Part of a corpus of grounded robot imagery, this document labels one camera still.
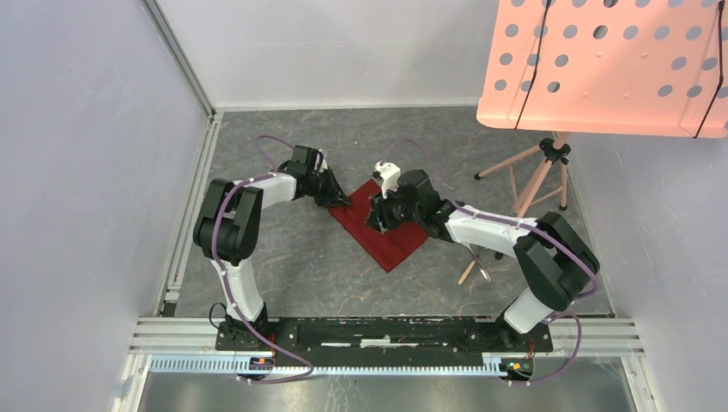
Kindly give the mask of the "dark red cloth napkin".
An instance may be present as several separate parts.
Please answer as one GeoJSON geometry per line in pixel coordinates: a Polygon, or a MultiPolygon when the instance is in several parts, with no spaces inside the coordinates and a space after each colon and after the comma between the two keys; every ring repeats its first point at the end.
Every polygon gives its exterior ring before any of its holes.
{"type": "Polygon", "coordinates": [[[366,225],[370,213],[369,198],[380,193],[379,185],[369,179],[350,195],[351,204],[328,209],[334,219],[387,273],[396,268],[428,239],[426,232],[414,222],[405,222],[386,233],[366,225]]]}

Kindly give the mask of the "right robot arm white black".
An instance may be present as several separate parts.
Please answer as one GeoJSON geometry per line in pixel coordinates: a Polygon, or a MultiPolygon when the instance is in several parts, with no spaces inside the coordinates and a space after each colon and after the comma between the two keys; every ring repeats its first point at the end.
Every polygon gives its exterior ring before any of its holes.
{"type": "Polygon", "coordinates": [[[440,196],[422,170],[403,172],[381,162],[373,171],[379,193],[370,198],[368,227],[390,232],[415,223],[433,239],[477,245],[514,258],[527,287],[499,316],[497,342],[517,350],[531,330],[598,288],[598,259],[559,214],[516,218],[476,209],[440,196]]]}

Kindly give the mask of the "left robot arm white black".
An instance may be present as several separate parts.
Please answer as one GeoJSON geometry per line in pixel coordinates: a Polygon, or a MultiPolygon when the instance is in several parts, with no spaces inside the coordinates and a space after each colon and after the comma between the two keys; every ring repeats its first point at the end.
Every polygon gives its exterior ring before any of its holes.
{"type": "Polygon", "coordinates": [[[213,179],[193,229],[193,243],[210,260],[225,296],[225,324],[237,329],[248,349],[270,338],[267,308],[258,291],[252,254],[258,245],[262,214],[279,203],[310,197],[322,209],[351,204],[323,152],[295,145],[291,158],[262,176],[213,179]]]}

